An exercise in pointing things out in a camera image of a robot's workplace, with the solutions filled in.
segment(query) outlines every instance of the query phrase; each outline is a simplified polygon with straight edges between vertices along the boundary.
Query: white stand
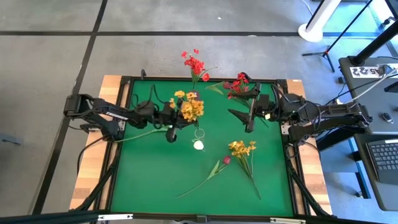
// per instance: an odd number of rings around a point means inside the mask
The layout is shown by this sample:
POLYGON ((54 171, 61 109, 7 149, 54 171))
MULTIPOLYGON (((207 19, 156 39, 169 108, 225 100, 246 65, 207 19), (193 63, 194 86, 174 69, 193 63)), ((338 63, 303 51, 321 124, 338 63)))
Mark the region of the white stand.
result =
POLYGON ((312 16, 310 24, 302 24, 298 28, 298 34, 306 41, 319 42, 323 37, 323 27, 333 14, 341 0, 324 0, 319 6, 316 13, 312 16))

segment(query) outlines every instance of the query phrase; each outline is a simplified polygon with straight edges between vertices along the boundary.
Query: keyboard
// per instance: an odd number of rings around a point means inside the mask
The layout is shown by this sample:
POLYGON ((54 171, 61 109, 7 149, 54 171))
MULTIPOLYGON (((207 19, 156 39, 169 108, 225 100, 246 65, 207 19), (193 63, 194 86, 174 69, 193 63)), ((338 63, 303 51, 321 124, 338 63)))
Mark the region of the keyboard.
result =
POLYGON ((377 179, 398 185, 398 139, 367 143, 377 179))

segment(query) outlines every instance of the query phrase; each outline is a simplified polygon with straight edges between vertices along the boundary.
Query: white label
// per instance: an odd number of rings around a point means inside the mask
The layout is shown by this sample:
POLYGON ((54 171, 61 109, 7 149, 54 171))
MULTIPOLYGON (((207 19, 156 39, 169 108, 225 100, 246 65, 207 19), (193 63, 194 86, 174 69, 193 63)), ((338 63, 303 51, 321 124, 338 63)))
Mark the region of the white label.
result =
POLYGON ((132 214, 98 215, 98 221, 132 219, 132 214))
MULTIPOLYGON (((391 68, 398 68, 398 63, 387 64, 391 68)), ((350 67, 353 78, 381 78, 379 67, 350 67)))
POLYGON ((125 117, 123 117, 123 116, 120 116, 120 115, 117 115, 117 114, 114 114, 114 113, 110 113, 110 112, 106 112, 106 115, 110 115, 110 116, 112 116, 112 117, 120 118, 120 119, 125 119, 125 120, 128 120, 128 119, 129 119, 129 118, 125 118, 125 117))
POLYGON ((398 139, 386 140, 386 143, 387 143, 387 144, 390 144, 390 143, 398 143, 398 139))

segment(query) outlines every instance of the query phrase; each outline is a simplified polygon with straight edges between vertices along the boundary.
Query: wooden board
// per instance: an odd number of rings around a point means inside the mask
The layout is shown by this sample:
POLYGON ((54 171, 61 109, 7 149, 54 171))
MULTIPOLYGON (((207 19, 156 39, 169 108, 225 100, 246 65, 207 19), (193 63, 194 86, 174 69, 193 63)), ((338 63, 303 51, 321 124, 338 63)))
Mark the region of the wooden board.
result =
MULTIPOLYGON (((99 97, 110 102, 116 103, 118 97, 119 85, 121 76, 120 75, 105 75, 99 97)), ((304 87, 301 80, 287 80, 288 90, 290 93, 296 93, 298 95, 305 96, 304 87)), ((123 91, 122 103, 125 106, 127 88, 123 91)), ((88 136, 87 144, 91 143, 95 139, 101 137, 100 132, 90 133, 88 136)), ((315 144, 314 139, 309 139, 308 142, 315 144)), ((73 192, 70 209, 79 206, 84 199, 94 189, 100 178, 101 166, 104 159, 106 142, 100 141, 93 147, 86 150, 81 160, 80 171, 76 180, 75 190, 73 192)), ((322 206, 322 208, 331 214, 331 207, 328 198, 328 192, 326 189, 325 179, 323 177, 322 167, 320 163, 319 153, 311 146, 304 145, 300 146, 300 156, 302 162, 302 168, 304 173, 305 185, 308 187, 311 194, 322 206)), ((105 186, 103 196, 100 203, 100 208, 104 208, 106 201, 106 193, 108 191, 108 185, 105 186)), ((300 190, 295 186, 295 194, 298 205, 298 212, 304 214, 304 208, 302 203, 302 197, 300 190)))

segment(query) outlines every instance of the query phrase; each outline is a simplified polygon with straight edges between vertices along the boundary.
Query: yellow flower bunch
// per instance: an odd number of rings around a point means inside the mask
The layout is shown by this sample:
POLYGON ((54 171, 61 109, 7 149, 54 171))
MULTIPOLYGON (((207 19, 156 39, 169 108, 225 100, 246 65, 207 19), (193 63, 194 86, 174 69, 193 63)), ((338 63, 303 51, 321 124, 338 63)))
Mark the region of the yellow flower bunch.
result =
MULTIPOLYGON (((187 119, 188 122, 196 121, 198 117, 204 114, 204 106, 203 101, 195 100, 197 97, 196 94, 190 92, 185 94, 183 91, 176 91, 174 96, 181 98, 183 100, 181 105, 181 113, 184 119, 187 119)), ((174 99, 170 99, 170 107, 175 108, 174 99)))
POLYGON ((243 143, 243 141, 234 141, 231 144, 229 144, 229 149, 233 150, 232 156, 236 156, 238 158, 242 157, 242 155, 250 155, 251 150, 255 150, 256 147, 254 146, 256 142, 251 141, 249 142, 250 146, 246 147, 243 143))

